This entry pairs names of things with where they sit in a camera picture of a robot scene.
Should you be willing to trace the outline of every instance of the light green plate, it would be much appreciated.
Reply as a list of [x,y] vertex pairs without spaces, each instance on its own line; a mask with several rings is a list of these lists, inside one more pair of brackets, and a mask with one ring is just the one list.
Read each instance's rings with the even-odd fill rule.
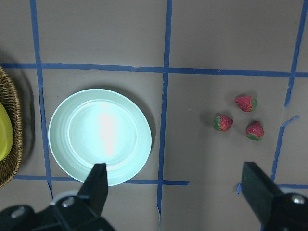
[[59,166],[78,181],[84,182],[95,163],[106,163],[109,186],[135,176],[152,143],[142,111],[125,96],[104,89],[65,99],[51,118],[48,139]]

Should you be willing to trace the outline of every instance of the blue tape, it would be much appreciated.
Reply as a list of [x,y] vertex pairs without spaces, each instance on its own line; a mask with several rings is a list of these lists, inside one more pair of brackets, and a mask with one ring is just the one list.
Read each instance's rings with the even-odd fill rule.
[[45,176],[15,175],[14,179],[18,179],[18,180],[47,180],[47,177],[45,177]]
[[102,70],[102,71],[127,71],[127,72],[154,72],[163,73],[167,69],[163,67],[133,67],[99,64],[50,64],[42,63],[43,69],[67,69],[67,70]]
[[277,165],[278,165],[278,160],[279,160],[279,155],[280,155],[280,151],[281,151],[281,146],[282,146],[282,140],[283,140],[283,134],[284,134],[284,129],[285,127],[292,123],[294,120],[297,120],[299,118],[299,116],[294,116],[292,119],[286,121],[279,129],[279,135],[278,135],[278,140],[277,140],[277,146],[276,146],[276,151],[275,151],[275,156],[274,156],[274,161],[273,161],[273,165],[272,165],[272,174],[270,179],[272,181],[275,181],[275,177],[276,177],[276,172],[277,172]]
[[6,69],[36,69],[36,64],[7,64],[0,63],[0,66]]
[[300,45],[301,45],[302,37],[304,33],[307,10],[308,10],[308,0],[304,0],[302,13],[301,13],[300,21],[299,21],[299,26],[298,26],[298,33],[297,33],[295,50],[294,50],[294,55],[293,55],[291,73],[290,73],[290,78],[289,78],[289,88],[285,96],[285,102],[284,102],[285,107],[289,107],[291,97],[292,97],[292,90],[294,87],[294,80],[296,76],[296,68],[297,68],[297,63],[298,63],[299,49],[300,49]]
[[[164,68],[169,68],[170,43],[171,43],[171,21],[172,21],[172,0],[167,0],[166,7],[166,30],[165,30],[165,51],[164,51]],[[164,178],[164,158],[165,158],[165,140],[166,140],[166,116],[167,116],[167,95],[168,95],[169,73],[163,73],[163,95],[162,95],[162,114],[160,120],[160,148],[158,161],[158,180]],[[163,185],[157,185],[157,209],[159,217],[162,208]]]
[[238,185],[236,186],[236,194],[239,195],[242,191],[242,184],[238,183]]
[[38,18],[37,18],[37,5],[36,5],[35,0],[30,0],[30,9],[31,9],[33,44],[34,44],[36,68],[37,68],[37,75],[38,75],[39,107],[40,107],[40,114],[41,114],[41,129],[42,129],[42,137],[43,137],[46,178],[47,178],[47,183],[48,183],[48,186],[51,192],[51,197],[53,198],[52,183],[51,183],[51,170],[50,170],[49,152],[48,152],[48,138],[47,138],[47,128],[46,128],[44,95],[43,95],[43,72],[42,72],[41,60],[39,56],[39,36],[38,36],[39,28],[38,28]]
[[171,44],[172,0],[167,0],[164,67],[169,67]]
[[279,184],[278,187],[288,189],[308,189],[308,185],[305,184]]
[[289,77],[289,72],[256,71],[256,70],[221,70],[221,69],[196,69],[170,67],[169,73],[196,74],[196,75],[225,75],[225,76],[265,76],[265,77]]
[[[47,180],[46,176],[32,176],[32,175],[15,175],[14,179],[17,180]],[[64,182],[78,182],[78,180],[72,177],[51,177],[52,181],[64,181]],[[124,184],[152,184],[152,185],[178,185],[188,186],[189,181],[178,180],[128,180]]]
[[[36,64],[7,64],[0,63],[4,68],[36,69]],[[102,70],[102,71],[127,71],[127,72],[151,72],[151,73],[173,73],[193,75],[222,75],[222,76],[261,76],[261,77],[289,77],[289,72],[279,71],[257,71],[257,70],[222,70],[222,69],[197,69],[177,67],[133,67],[118,65],[99,64],[61,64],[42,63],[42,69],[63,69],[63,70]],[[298,72],[299,77],[308,77],[308,72]]]
[[307,78],[308,72],[296,72],[295,77],[297,77],[297,78]]

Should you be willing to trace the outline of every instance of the red strawberry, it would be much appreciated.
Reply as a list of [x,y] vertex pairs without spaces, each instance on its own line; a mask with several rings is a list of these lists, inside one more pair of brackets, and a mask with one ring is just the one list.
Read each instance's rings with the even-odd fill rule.
[[259,121],[250,124],[246,129],[246,135],[249,139],[259,141],[264,136],[263,128]]
[[214,128],[217,131],[228,131],[232,124],[233,120],[225,115],[219,115],[214,119]]
[[234,99],[234,101],[243,112],[252,112],[258,104],[256,98],[250,95],[238,96]]

